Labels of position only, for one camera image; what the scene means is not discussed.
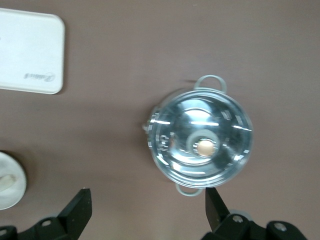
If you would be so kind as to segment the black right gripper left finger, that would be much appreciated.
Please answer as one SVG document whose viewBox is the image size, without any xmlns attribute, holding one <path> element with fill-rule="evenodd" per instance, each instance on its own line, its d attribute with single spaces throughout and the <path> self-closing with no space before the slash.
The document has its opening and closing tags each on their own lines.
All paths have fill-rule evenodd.
<svg viewBox="0 0 320 240">
<path fill-rule="evenodd" d="M 46 217 L 29 229 L 17 232 L 13 225 L 0 227 L 2 240 L 77 240 L 92 216 L 92 195 L 81 189 L 55 217 Z"/>
</svg>

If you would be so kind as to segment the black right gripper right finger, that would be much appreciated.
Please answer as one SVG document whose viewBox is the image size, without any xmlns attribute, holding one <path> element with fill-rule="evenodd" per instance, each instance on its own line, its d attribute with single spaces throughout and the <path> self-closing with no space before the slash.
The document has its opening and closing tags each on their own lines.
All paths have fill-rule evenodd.
<svg viewBox="0 0 320 240">
<path fill-rule="evenodd" d="M 203 240 L 307 240 L 289 222 L 275 220 L 262 227 L 240 213 L 231 213 L 215 187 L 205 189 L 205 212 L 211 232 Z"/>
</svg>

